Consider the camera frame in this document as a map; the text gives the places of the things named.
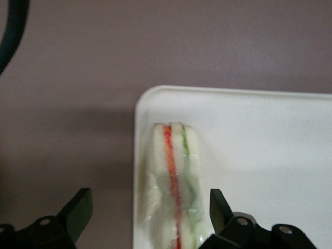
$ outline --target red filling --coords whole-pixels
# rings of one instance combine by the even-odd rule
[[[166,161],[168,173],[170,176],[170,191],[171,195],[175,200],[176,208],[175,208],[175,220],[176,220],[176,228],[177,228],[177,236],[176,236],[176,246],[173,249],[181,249],[181,241],[180,241],[180,221],[181,221],[181,204],[180,204],[180,191],[177,179],[177,171],[174,161],[174,151],[172,145],[172,131],[171,127],[164,126],[164,140],[165,140],[165,153],[166,153]]]

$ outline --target plastic wrap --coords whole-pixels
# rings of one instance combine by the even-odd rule
[[[153,248],[199,248],[206,227],[193,128],[155,124],[148,151],[144,226]]]

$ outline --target gray table surface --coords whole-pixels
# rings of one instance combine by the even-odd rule
[[[31,1],[0,77],[0,223],[24,228],[87,186],[94,216],[78,248],[131,248],[140,95],[332,93],[331,13],[330,1]]]

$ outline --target black cable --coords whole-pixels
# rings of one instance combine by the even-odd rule
[[[0,74],[13,57],[25,29],[29,0],[9,0],[8,18],[0,44]]]

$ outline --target green filling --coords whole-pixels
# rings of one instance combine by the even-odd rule
[[[181,129],[181,136],[182,136],[182,145],[184,148],[184,156],[185,156],[185,181],[188,185],[189,191],[190,191],[190,209],[188,210],[188,216],[190,219],[191,223],[191,229],[192,233],[195,236],[195,242],[196,242],[196,247],[200,245],[198,237],[200,236],[198,233],[198,228],[197,228],[197,222],[202,218],[198,217],[198,210],[199,210],[199,205],[198,205],[198,200],[197,200],[197,193],[195,191],[195,188],[192,182],[192,177],[191,177],[191,168],[190,168],[190,151],[189,151],[189,146],[188,146],[188,139],[187,139],[187,134],[184,125],[182,124],[182,129]]]

